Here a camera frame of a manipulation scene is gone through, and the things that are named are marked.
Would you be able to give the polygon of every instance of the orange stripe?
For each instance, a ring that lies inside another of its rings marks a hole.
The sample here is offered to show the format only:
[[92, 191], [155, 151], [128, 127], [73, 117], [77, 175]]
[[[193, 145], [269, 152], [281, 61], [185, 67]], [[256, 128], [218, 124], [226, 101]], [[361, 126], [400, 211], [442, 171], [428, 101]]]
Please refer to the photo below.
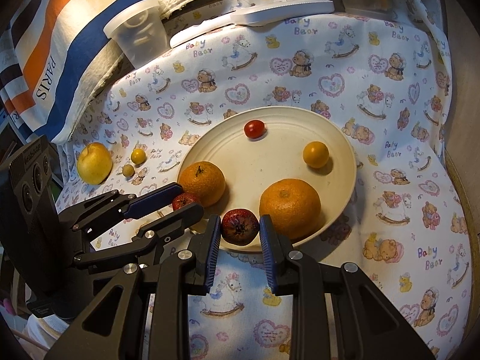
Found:
[[35, 86], [45, 69], [45, 63], [50, 54], [52, 31], [57, 22], [58, 15], [70, 1], [71, 0], [49, 0], [49, 3], [46, 6], [45, 24], [42, 33], [35, 49], [33, 49], [32, 54], [28, 57], [28, 61], [23, 68], [23, 76], [27, 82], [30, 95], [33, 94]]
[[6, 102], [5, 102], [5, 109], [7, 110], [8, 114], [11, 115], [11, 113], [13, 111], [15, 111], [15, 107], [14, 105], [12, 104], [11, 100], [8, 99]]
[[35, 105], [33, 101], [32, 95], [28, 93], [28, 91], [22, 92], [16, 95], [12, 100], [11, 103], [15, 107], [15, 110], [18, 114], [21, 114], [23, 111], [31, 108]]

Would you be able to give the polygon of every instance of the yellow round fruit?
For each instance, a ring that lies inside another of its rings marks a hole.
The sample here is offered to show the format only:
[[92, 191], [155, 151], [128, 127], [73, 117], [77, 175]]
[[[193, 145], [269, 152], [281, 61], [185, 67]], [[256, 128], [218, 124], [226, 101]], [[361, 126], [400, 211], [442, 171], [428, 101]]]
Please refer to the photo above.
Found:
[[77, 160], [77, 171], [87, 184], [98, 185], [107, 178], [113, 162], [108, 149], [100, 142], [88, 144]]
[[303, 149], [303, 161], [309, 167], [315, 169], [324, 167], [328, 162], [329, 156], [328, 147], [323, 142], [310, 142]]
[[317, 191], [296, 178], [285, 178], [269, 186], [260, 197], [260, 216], [272, 218], [275, 231], [296, 242], [320, 228], [322, 205]]
[[132, 177], [135, 174], [135, 169], [128, 163], [123, 166], [121, 172], [125, 177]]
[[225, 176], [213, 163], [200, 161], [187, 166], [178, 178], [185, 192], [198, 197], [203, 207], [217, 203], [225, 191]]
[[141, 165], [147, 160], [147, 155], [143, 149], [134, 149], [131, 152], [130, 159], [135, 165]]

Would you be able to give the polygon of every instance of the oval plate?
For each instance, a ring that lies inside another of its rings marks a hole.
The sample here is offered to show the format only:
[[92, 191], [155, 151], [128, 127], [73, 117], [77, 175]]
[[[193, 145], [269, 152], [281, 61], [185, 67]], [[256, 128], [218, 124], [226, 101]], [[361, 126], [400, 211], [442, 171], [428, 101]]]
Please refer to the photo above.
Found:
[[[266, 133], [248, 139], [243, 127], [250, 120], [265, 123]], [[313, 140], [324, 142], [330, 160], [322, 169], [309, 168], [302, 157], [303, 148]], [[326, 230], [343, 212], [355, 186], [355, 154], [342, 131], [328, 119], [302, 108], [271, 106], [241, 112], [220, 122], [190, 149], [179, 168], [210, 161], [225, 175], [226, 190], [217, 204], [207, 207], [201, 222], [191, 229], [203, 232], [211, 214], [223, 216], [234, 208], [246, 208], [257, 218], [260, 196], [275, 181], [301, 179], [309, 183], [322, 202], [321, 227], [303, 240], [302, 245]], [[260, 253], [260, 237], [247, 246], [220, 243], [222, 249], [241, 253]]]

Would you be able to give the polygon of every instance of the white patterned tablecloth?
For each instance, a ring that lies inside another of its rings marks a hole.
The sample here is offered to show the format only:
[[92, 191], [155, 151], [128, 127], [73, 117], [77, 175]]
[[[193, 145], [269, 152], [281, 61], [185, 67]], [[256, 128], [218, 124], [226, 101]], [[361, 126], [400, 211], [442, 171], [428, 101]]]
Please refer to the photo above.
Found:
[[[89, 106], [64, 146], [70, 181], [57, 208], [112, 189], [143, 195], [176, 181], [196, 140], [238, 112], [268, 105], [317, 112], [352, 143], [358, 178], [344, 214], [302, 250], [335, 266], [356, 262], [445, 359], [461, 342], [472, 280], [464, 214], [439, 160], [450, 55], [422, 3], [396, 1], [407, 8], [403, 17], [396, 10], [399, 20], [411, 25], [330, 14], [228, 26], [130, 73]], [[94, 141], [114, 160], [100, 186], [83, 183], [74, 168]], [[126, 179], [121, 169], [135, 147], [148, 159]], [[124, 221], [94, 247], [129, 242], [169, 210]], [[189, 237], [165, 254], [186, 247]], [[191, 358], [288, 359], [291, 299], [271, 294], [262, 256], [221, 252], [215, 276], [210, 295], [190, 299]]]

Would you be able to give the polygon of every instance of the camera lens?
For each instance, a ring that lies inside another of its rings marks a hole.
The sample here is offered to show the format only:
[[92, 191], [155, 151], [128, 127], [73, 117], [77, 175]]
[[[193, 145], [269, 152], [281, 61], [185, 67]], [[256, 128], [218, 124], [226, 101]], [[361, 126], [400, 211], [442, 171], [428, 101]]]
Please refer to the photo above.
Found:
[[47, 156], [45, 156], [43, 157], [43, 171], [45, 172], [45, 174], [49, 172], [49, 168], [50, 168], [49, 159], [47, 158]]
[[33, 184], [35, 190], [40, 193], [42, 190], [42, 173], [40, 171], [40, 166], [37, 163], [33, 166]]
[[22, 188], [22, 200], [26, 211], [31, 212], [33, 208], [33, 200], [32, 195], [30, 194], [30, 187], [27, 184]]

